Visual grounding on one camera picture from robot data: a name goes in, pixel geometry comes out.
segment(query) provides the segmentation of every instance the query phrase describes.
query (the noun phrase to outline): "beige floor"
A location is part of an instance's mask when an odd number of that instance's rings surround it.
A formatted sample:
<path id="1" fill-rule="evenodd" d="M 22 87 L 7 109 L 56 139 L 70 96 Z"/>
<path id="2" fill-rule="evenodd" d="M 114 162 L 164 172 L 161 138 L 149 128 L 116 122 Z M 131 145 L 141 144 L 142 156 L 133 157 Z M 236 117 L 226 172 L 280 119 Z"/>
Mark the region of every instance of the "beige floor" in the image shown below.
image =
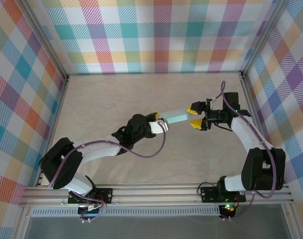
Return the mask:
<path id="1" fill-rule="evenodd" d="M 237 74 L 144 74 L 72 76 L 58 122 L 54 143 L 61 137 L 90 141 L 106 137 L 126 125 L 134 114 L 186 108 L 226 91 L 239 92 L 247 109 Z M 214 107 L 221 108 L 222 99 Z M 134 150 L 157 151 L 159 135 L 143 139 Z M 126 153 L 80 166 L 79 172 L 97 184 L 216 182 L 220 176 L 241 172 L 246 152 L 237 135 L 215 126 L 201 132 L 184 121 L 170 125 L 163 151 L 151 159 Z"/>

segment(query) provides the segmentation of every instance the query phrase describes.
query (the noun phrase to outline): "vented panel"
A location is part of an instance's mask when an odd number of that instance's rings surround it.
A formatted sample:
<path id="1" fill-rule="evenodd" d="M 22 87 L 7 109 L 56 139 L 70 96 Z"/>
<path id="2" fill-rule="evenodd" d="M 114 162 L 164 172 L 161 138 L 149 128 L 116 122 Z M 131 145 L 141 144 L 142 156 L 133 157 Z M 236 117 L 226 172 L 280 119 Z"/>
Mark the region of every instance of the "vented panel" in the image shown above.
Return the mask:
<path id="1" fill-rule="evenodd" d="M 32 217 L 72 217 L 77 215 L 77 207 L 37 207 Z M 105 216 L 216 216 L 218 206 L 180 206 L 180 207 L 109 207 Z"/>
<path id="2" fill-rule="evenodd" d="M 78 207 L 37 207 L 32 211 L 32 217 L 72 217 L 77 215 Z"/>

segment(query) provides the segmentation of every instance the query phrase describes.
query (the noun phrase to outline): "gray floor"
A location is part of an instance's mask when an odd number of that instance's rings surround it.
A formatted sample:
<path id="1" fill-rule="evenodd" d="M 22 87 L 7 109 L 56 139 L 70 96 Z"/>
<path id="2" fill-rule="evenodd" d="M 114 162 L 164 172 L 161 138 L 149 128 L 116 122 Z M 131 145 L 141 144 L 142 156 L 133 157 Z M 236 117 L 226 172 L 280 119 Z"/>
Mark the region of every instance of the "gray floor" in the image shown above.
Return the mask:
<path id="1" fill-rule="evenodd" d="M 252 206 L 242 217 L 31 218 L 25 239 L 289 239 L 280 205 Z"/>

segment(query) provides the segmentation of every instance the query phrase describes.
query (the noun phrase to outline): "plaid fabric backdrop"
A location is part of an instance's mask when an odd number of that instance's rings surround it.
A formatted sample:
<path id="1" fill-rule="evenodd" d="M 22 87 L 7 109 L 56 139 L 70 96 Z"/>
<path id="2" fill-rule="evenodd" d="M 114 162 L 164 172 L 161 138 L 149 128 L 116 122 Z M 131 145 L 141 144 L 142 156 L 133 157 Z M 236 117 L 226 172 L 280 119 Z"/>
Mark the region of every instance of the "plaid fabric backdrop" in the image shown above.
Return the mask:
<path id="1" fill-rule="evenodd" d="M 277 0 L 29 0 L 71 74 L 239 71 Z"/>
<path id="2" fill-rule="evenodd" d="M 34 182 L 63 81 L 14 0 L 0 0 L 0 239 Z"/>
<path id="3" fill-rule="evenodd" d="M 303 0 L 291 0 L 249 74 L 264 134 L 287 152 L 285 181 L 303 223 Z"/>

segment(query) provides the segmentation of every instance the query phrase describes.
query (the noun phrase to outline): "aluminum rail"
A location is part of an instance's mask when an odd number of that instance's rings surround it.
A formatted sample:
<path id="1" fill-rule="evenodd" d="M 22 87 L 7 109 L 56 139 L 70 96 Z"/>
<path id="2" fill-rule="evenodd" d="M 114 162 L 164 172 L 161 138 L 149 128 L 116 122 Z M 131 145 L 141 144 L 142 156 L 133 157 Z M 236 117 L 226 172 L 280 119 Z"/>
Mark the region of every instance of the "aluminum rail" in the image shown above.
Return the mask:
<path id="1" fill-rule="evenodd" d="M 100 188 L 113 188 L 112 203 L 108 206 L 199 206 L 199 205 L 224 205 L 225 203 L 202 203 L 196 190 L 198 184 L 125 184 L 125 185 L 100 185 Z M 249 204 L 252 193 L 246 193 Z M 22 198 L 22 207 L 74 207 L 67 204 L 68 190 L 53 190 L 46 186 L 28 187 Z M 255 195 L 254 204 L 291 204 L 293 198 L 287 185 L 282 190 L 276 191 L 271 199 L 265 200 L 258 194 Z"/>

